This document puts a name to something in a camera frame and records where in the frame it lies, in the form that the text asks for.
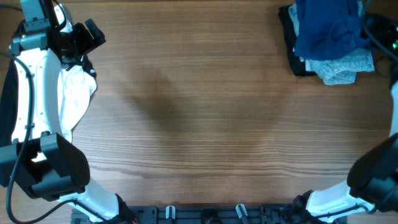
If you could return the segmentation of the blue polo shirt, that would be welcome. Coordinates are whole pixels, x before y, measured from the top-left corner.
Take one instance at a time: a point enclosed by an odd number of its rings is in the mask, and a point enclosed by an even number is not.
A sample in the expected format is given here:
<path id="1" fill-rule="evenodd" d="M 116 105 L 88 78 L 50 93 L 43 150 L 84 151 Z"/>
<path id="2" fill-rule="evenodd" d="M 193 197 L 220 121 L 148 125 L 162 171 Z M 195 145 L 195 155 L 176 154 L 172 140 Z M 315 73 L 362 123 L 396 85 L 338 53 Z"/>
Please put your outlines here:
<path id="1" fill-rule="evenodd" d="M 356 49 L 373 50 L 362 36 L 357 0 L 296 0 L 298 36 L 295 55 L 312 60 L 334 60 Z"/>

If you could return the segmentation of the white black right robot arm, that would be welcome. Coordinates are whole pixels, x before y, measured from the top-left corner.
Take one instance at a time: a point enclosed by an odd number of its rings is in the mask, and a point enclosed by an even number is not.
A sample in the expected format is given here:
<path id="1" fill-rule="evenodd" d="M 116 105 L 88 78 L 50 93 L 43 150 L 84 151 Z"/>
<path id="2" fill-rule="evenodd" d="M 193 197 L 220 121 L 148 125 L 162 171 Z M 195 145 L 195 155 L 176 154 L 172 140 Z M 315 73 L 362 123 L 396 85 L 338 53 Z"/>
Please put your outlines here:
<path id="1" fill-rule="evenodd" d="M 288 223 L 333 223 L 360 212 L 370 215 L 397 211 L 397 22 L 382 15 L 366 14 L 363 31 L 392 62 L 389 137 L 360 157 L 345 181 L 297 196 L 290 206 Z"/>

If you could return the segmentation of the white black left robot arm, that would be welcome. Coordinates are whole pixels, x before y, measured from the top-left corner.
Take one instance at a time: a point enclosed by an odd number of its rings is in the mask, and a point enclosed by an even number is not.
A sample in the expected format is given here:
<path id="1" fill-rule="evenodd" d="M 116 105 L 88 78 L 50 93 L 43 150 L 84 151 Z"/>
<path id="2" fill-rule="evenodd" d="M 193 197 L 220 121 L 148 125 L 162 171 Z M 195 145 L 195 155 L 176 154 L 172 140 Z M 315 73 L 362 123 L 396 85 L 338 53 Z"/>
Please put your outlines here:
<path id="1" fill-rule="evenodd" d="M 11 143 L 1 148 L 1 185 L 6 211 L 12 212 L 12 191 L 18 185 L 32 199 L 71 205 L 93 223 L 137 223 L 122 198 L 90 176 L 88 161 L 67 140 L 60 120 L 61 80 L 65 72 L 94 77 L 88 53 L 104 44 L 92 20 L 72 24 L 57 1 L 21 2 L 22 28 L 6 57 L 17 68 L 17 116 Z"/>

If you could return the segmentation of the white shirt with black print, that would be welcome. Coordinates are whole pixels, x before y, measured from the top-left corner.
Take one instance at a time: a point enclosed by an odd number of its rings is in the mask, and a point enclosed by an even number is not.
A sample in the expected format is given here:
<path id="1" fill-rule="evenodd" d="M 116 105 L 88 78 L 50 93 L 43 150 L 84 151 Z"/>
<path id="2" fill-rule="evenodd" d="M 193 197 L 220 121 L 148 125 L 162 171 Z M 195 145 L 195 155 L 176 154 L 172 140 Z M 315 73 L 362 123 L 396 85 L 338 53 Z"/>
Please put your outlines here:
<path id="1" fill-rule="evenodd" d="M 96 71 L 86 55 L 81 65 L 61 69 L 58 76 L 58 115 L 63 137 L 72 142 L 72 131 L 86 113 L 97 90 Z"/>

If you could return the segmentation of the light blue denim jeans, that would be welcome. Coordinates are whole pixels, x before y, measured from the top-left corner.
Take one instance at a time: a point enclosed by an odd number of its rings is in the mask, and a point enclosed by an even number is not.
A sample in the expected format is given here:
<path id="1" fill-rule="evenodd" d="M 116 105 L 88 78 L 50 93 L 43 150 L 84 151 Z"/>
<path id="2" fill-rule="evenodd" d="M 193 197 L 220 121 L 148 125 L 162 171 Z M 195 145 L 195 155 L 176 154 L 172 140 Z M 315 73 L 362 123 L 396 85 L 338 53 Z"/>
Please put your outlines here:
<path id="1" fill-rule="evenodd" d="M 363 3 L 359 4 L 359 15 L 363 18 Z M 299 34 L 296 3 L 289 7 L 289 15 L 294 24 L 296 36 Z M 351 53 L 334 60 L 312 60 L 297 56 L 305 63 L 305 69 L 315 72 L 326 85 L 344 85 L 355 82 L 358 72 L 373 72 L 372 50 L 356 49 Z"/>

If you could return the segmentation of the black garment under white shirt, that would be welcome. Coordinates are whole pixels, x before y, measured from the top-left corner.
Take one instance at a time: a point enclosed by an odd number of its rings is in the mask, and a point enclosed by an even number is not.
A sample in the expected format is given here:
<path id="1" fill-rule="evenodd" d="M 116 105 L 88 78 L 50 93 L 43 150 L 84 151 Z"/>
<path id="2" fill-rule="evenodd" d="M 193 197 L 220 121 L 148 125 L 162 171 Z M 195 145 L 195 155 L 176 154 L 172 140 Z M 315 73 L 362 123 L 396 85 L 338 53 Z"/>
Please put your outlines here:
<path id="1" fill-rule="evenodd" d="M 17 67 L 14 61 L 10 61 L 1 93 L 1 146 L 8 146 L 12 142 L 17 121 L 17 91 Z"/>

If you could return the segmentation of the black folded garment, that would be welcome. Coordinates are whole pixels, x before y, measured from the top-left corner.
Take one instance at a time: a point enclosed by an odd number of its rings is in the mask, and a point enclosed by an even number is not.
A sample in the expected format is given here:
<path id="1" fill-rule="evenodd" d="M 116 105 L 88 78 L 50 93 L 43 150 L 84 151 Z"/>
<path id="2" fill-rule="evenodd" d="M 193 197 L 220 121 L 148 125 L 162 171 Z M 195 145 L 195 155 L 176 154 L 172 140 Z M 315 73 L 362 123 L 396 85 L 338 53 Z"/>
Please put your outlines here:
<path id="1" fill-rule="evenodd" d="M 306 71 L 305 63 L 301 62 L 293 52 L 297 36 L 294 31 L 294 24 L 289 15 L 289 7 L 290 6 L 281 6 L 278 13 L 278 17 L 283 28 L 284 42 L 287 49 L 289 66 L 296 77 L 315 76 L 315 72 Z"/>

